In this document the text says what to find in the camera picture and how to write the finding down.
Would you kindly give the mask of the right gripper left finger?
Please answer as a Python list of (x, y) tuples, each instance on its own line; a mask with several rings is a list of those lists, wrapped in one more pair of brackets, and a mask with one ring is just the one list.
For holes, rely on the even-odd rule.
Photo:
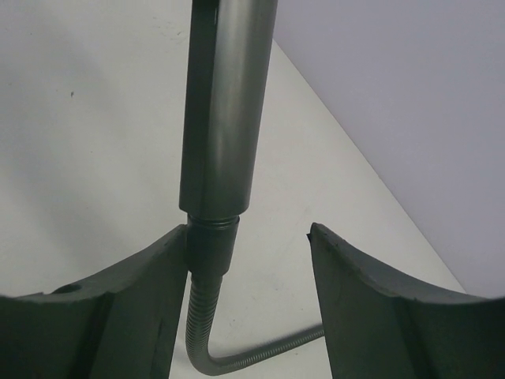
[(1, 299), (4, 378), (167, 378), (185, 291), (185, 227), (96, 274)]

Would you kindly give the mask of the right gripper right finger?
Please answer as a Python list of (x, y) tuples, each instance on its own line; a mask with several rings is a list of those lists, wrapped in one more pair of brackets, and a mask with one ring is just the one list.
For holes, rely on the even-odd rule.
[(333, 377), (503, 377), (502, 298), (426, 283), (320, 223), (308, 238)]

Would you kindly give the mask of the grey shower head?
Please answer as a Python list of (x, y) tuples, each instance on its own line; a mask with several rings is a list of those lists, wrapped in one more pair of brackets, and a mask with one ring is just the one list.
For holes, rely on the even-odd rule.
[(179, 207), (226, 220), (249, 206), (276, 1), (194, 1)]

